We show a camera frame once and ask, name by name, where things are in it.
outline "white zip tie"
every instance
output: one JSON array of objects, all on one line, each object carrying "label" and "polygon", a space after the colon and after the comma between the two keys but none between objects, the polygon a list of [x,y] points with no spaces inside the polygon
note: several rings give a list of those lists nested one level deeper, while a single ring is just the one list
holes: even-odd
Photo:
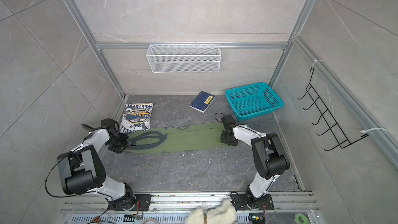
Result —
[{"label": "white zip tie", "polygon": [[317,61],[322,61],[322,60],[314,60],[314,63],[312,64],[312,67],[314,66],[314,64],[317,62]]},{"label": "white zip tie", "polygon": [[369,132],[369,131],[373,131],[373,130],[384,130],[384,131],[387,131],[387,129],[386,129],[386,128],[381,128],[381,127],[373,127],[373,128],[370,128],[370,129],[368,129],[368,130],[362,130],[362,131],[360,131],[360,132],[362,132],[362,133],[367,133],[367,132]]}]

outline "green tape roll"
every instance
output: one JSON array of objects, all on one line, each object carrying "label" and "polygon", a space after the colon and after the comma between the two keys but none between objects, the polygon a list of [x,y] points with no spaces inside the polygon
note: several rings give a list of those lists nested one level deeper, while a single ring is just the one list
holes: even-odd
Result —
[{"label": "green tape roll", "polygon": [[306,218],[305,215],[303,215],[302,213],[297,213],[297,214],[295,215],[295,221],[296,221],[297,224],[308,224],[307,218]]}]

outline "robotic arm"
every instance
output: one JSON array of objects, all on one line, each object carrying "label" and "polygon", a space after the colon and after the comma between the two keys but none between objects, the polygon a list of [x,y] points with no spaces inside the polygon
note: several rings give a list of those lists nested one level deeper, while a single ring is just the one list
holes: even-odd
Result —
[{"label": "robotic arm", "polygon": [[113,209],[128,211],[136,202],[131,187],[108,177],[98,156],[103,145],[109,145],[108,149],[116,153],[121,153],[126,146],[128,136],[116,133],[119,127],[116,129],[115,125],[119,124],[109,118],[102,120],[98,128],[82,124],[88,136],[71,152],[59,155],[57,164],[65,194],[101,195]]},{"label": "robotic arm", "polygon": [[289,159],[275,133],[266,134],[245,124],[238,125],[231,115],[225,115],[221,121],[225,127],[221,134],[222,143],[236,146],[241,140],[252,148],[257,173],[247,188],[246,202],[249,208],[258,208],[266,199],[271,185],[290,167]]}]

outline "green fabric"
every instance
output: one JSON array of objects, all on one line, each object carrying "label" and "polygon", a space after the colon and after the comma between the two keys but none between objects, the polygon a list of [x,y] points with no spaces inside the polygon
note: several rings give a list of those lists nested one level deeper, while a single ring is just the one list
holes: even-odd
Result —
[{"label": "green fabric", "polygon": [[[140,136],[139,140],[137,140],[137,146],[154,144],[160,142],[160,138],[159,135],[154,135],[153,132],[160,132],[166,136],[164,142],[147,150],[133,150],[128,147],[124,151],[149,154],[227,148],[229,147],[227,144],[220,142],[221,132],[224,130],[223,124],[219,122],[192,124],[184,127],[155,127],[147,131],[130,133],[128,134],[130,137],[129,140],[131,141],[135,137]],[[148,137],[142,138],[146,132],[148,132]]]}]

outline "dark gray floor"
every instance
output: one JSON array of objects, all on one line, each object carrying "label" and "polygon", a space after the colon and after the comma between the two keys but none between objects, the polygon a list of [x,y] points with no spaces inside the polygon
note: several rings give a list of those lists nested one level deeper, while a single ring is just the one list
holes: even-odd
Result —
[{"label": "dark gray floor", "polygon": [[[127,103],[152,102],[151,127],[215,122],[216,112],[232,114],[224,95],[217,95],[205,113],[189,107],[194,98],[195,95],[131,95]],[[276,132],[270,114],[244,123],[260,132]],[[245,191],[256,174],[251,147],[242,142],[226,149],[149,155],[107,150],[102,162],[108,176],[127,182],[134,191]],[[271,191],[298,191],[291,169],[278,178]]]}]

